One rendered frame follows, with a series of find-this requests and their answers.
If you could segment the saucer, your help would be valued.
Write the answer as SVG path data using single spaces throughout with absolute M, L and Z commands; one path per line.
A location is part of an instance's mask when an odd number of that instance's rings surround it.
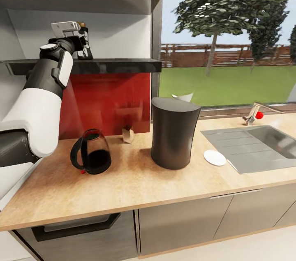
M 226 158 L 223 154 L 215 150 L 207 150 L 203 153 L 204 158 L 214 165 L 224 165 Z

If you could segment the bottle of coffee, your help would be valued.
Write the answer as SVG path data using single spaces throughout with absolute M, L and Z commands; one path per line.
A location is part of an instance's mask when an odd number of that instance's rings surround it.
M 81 29 L 79 31 L 73 31 L 73 36 L 78 35 L 80 38 L 85 37 L 86 45 L 83 46 L 82 51 L 77 51 L 77 59 L 78 60 L 92 60 L 93 55 L 90 51 L 89 42 L 88 42 L 88 28 L 86 27 L 85 23 L 78 22 Z

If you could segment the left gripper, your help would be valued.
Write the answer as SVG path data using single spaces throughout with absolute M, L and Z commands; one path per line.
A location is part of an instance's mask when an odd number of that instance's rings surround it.
M 68 36 L 64 38 L 54 38 L 50 39 L 49 42 L 62 42 L 67 44 L 71 48 L 72 54 L 74 53 L 74 51 L 82 51 L 83 46 L 86 45 L 85 37 L 83 36 L 80 38 L 78 35 Z

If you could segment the electric kettle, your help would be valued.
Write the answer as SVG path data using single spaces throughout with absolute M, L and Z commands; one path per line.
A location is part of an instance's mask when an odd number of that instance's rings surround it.
M 83 165 L 77 161 L 77 154 L 81 148 L 81 159 Z M 90 129 L 84 132 L 77 140 L 71 150 L 72 165 L 84 174 L 102 173 L 111 166 L 111 155 L 105 136 L 101 129 Z

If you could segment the paper coffee filter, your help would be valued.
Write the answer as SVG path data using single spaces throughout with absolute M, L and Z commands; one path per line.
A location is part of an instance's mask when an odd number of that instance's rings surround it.
M 183 96 L 175 96 L 175 95 L 173 95 L 173 97 L 174 97 L 175 99 L 181 99 L 181 100 L 185 100 L 185 101 L 190 102 L 190 100 L 191 100 L 191 98 L 192 98 L 192 95 L 193 95 L 193 94 L 190 94 L 190 95 L 183 95 Z

